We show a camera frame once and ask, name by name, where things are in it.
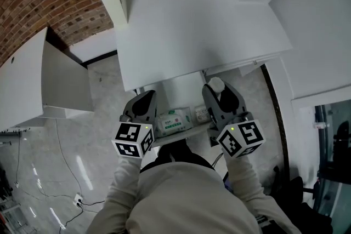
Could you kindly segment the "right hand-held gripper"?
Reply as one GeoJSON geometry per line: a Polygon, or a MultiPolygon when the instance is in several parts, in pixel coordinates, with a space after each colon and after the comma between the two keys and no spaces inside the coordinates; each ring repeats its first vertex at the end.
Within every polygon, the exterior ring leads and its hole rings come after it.
{"type": "Polygon", "coordinates": [[[220,115],[214,90],[208,84],[202,87],[203,100],[212,121],[207,132],[210,146],[219,145],[230,158],[239,158],[253,153],[266,142],[266,138],[259,121],[246,110],[242,95],[228,82],[224,84],[223,111],[229,113],[227,117],[220,115]]]}

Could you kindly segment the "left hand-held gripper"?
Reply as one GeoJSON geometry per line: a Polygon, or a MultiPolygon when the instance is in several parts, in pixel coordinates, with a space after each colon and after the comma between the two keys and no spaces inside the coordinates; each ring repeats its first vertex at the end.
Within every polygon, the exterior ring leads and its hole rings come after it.
{"type": "Polygon", "coordinates": [[[141,93],[127,102],[112,143],[121,157],[144,158],[155,141],[157,92],[141,93]]]}

